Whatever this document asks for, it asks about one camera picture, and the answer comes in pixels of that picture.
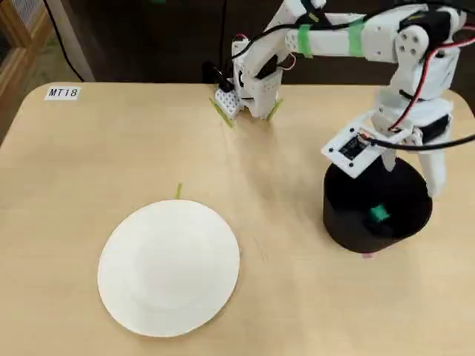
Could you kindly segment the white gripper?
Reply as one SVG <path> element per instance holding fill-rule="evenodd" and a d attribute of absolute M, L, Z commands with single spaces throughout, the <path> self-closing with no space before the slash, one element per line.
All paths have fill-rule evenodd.
<path fill-rule="evenodd" d="M 390 126 L 402 116 L 410 104 L 410 96 L 404 91 L 394 93 L 387 88 L 381 89 L 377 100 L 372 124 L 376 131 L 388 140 L 402 131 L 408 135 L 400 143 L 403 145 L 425 146 L 446 142 L 450 136 L 453 103 L 442 98 L 419 100 L 406 117 L 394 128 Z M 429 151 L 411 151 L 417 154 L 426 181 L 429 197 L 439 194 L 446 183 L 445 153 L 442 149 Z M 391 172 L 396 166 L 396 151 L 386 149 L 381 154 L 385 169 Z"/>

